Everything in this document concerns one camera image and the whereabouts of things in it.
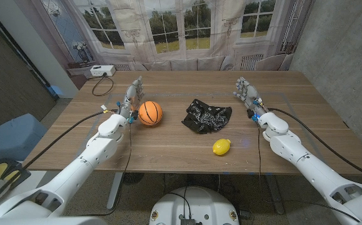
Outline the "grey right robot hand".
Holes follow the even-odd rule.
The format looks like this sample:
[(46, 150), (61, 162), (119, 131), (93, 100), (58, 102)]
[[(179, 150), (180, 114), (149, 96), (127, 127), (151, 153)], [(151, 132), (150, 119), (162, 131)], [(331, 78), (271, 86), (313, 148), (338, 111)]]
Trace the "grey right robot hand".
[(267, 113), (268, 110), (264, 106), (263, 100), (256, 88), (244, 77), (240, 77), (236, 81), (236, 89), (238, 91), (234, 91), (233, 94), (246, 106), (248, 117), (258, 122), (259, 118)]

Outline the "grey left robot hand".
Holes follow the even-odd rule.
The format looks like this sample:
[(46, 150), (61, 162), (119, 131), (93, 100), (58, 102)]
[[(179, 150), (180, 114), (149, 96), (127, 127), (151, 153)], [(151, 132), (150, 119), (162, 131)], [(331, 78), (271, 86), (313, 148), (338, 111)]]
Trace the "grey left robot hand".
[(133, 114), (139, 109), (143, 96), (143, 77), (140, 76), (128, 86), (119, 114), (127, 121), (133, 120)]

